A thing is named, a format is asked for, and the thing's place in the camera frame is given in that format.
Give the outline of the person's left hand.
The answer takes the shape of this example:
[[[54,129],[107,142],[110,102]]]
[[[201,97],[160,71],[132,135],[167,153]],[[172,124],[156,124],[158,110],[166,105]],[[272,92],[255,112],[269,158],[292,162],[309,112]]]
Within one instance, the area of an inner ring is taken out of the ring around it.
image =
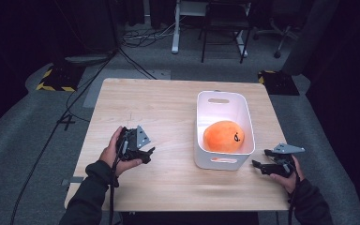
[[[103,152],[100,154],[99,159],[104,161],[110,167],[114,164],[116,159],[116,142],[122,131],[122,127],[119,127],[114,134],[112,135],[110,142],[107,147],[104,148]],[[120,176],[123,172],[135,168],[142,164],[140,159],[133,159],[131,161],[119,161],[116,166],[115,175]]]

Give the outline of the grey curtain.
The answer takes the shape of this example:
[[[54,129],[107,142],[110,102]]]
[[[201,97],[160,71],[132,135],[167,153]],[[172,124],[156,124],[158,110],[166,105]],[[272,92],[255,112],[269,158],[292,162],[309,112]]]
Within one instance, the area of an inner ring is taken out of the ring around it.
[[[297,76],[303,72],[324,31],[338,8],[339,0],[314,0],[302,32],[292,47],[281,72]]]

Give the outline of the black yellow striped base plate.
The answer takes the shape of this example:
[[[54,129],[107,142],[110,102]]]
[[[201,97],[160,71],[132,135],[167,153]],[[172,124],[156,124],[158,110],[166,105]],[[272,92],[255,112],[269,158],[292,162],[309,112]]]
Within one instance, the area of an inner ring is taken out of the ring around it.
[[[299,96],[293,78],[282,71],[262,70],[258,73],[258,81],[269,95]]]
[[[84,71],[85,67],[50,66],[37,85],[37,90],[75,92]]]

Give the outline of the grey tape piece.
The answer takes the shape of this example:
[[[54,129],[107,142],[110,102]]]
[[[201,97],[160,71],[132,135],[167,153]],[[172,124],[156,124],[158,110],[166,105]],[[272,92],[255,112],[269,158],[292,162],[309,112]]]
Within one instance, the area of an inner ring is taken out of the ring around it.
[[[81,183],[83,181],[83,177],[80,176],[72,176],[68,179],[63,179],[61,182],[61,186],[63,187],[69,187],[70,184],[72,183]]]

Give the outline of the grey stand base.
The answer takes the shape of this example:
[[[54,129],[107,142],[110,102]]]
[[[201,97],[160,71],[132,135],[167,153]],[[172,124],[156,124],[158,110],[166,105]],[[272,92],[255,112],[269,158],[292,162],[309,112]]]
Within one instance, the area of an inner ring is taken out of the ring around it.
[[[65,60],[73,65],[88,66],[103,63],[109,59],[108,54],[86,54],[66,57]]]

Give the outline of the white plastic basket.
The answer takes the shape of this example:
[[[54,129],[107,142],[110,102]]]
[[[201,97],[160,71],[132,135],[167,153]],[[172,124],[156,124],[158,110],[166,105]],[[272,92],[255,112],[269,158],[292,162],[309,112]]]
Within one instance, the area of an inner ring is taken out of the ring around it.
[[[217,153],[204,148],[203,133],[218,121],[233,121],[245,132],[235,153]],[[246,99],[237,93],[202,91],[197,97],[194,161],[203,169],[238,170],[255,150],[255,140]]]

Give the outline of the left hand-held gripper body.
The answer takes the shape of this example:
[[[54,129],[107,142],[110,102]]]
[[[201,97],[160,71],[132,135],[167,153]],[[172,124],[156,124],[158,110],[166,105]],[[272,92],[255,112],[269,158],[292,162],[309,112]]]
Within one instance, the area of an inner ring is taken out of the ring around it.
[[[149,143],[150,139],[141,126],[136,128],[123,127],[116,142],[117,156],[122,161],[136,159],[138,155],[141,155],[139,150]]]

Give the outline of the person's right hand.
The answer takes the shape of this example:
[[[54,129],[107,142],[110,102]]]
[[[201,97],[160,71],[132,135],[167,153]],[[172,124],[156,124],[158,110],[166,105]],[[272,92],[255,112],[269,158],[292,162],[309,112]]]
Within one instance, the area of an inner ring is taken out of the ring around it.
[[[296,157],[292,157],[295,165],[295,171],[288,177],[283,177],[275,173],[270,174],[270,178],[283,186],[285,190],[291,194],[296,188],[296,180],[303,181],[305,179],[304,173],[300,167],[299,161]]]

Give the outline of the orange plush toy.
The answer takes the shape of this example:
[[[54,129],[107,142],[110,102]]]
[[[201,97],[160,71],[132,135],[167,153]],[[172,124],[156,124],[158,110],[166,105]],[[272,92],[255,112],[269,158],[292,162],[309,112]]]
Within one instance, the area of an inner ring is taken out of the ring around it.
[[[203,133],[204,148],[217,153],[235,153],[243,144],[244,130],[233,121],[218,121]]]

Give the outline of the black tape cross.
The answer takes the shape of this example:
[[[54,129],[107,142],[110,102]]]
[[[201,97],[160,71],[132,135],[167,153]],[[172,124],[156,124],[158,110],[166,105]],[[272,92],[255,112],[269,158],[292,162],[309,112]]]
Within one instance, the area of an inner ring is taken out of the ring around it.
[[[62,116],[57,122],[57,125],[64,125],[64,131],[67,131],[69,126],[75,124],[75,121],[72,120],[73,116],[71,114],[66,114]]]

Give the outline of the white desk frame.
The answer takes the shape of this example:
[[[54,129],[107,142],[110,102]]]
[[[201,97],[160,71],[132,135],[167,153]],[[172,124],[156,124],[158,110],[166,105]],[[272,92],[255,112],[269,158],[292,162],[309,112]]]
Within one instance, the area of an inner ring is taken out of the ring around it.
[[[171,49],[173,54],[179,53],[180,20],[185,16],[203,16],[205,14],[206,5],[207,3],[204,0],[176,0]]]

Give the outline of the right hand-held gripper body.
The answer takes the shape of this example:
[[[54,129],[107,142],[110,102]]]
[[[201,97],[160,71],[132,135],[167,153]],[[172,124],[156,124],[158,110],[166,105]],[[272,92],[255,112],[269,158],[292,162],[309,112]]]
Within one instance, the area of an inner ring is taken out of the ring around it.
[[[277,153],[276,157],[272,157],[272,173],[288,178],[295,171],[293,154],[303,153],[305,148],[279,143],[272,151]]]

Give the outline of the black metal chair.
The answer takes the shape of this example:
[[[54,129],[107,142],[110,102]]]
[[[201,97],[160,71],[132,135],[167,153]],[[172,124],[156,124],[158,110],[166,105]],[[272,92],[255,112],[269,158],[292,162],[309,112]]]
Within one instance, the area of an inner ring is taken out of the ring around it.
[[[252,23],[248,16],[248,5],[251,1],[208,0],[199,34],[199,38],[202,38],[202,63],[206,46],[214,45],[214,42],[207,40],[209,32],[230,32],[237,48],[240,49],[240,63],[243,63],[252,31]]]

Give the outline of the office swivel chair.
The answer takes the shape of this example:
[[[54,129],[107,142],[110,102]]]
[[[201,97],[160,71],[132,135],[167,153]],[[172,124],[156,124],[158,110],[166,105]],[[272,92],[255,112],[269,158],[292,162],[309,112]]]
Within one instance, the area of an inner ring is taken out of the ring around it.
[[[298,36],[292,31],[296,24],[296,18],[291,14],[273,14],[270,16],[255,16],[255,27],[257,31],[253,35],[258,40],[262,35],[276,35],[279,37],[279,44],[274,52],[274,57],[281,56],[281,50],[286,38],[297,40]]]

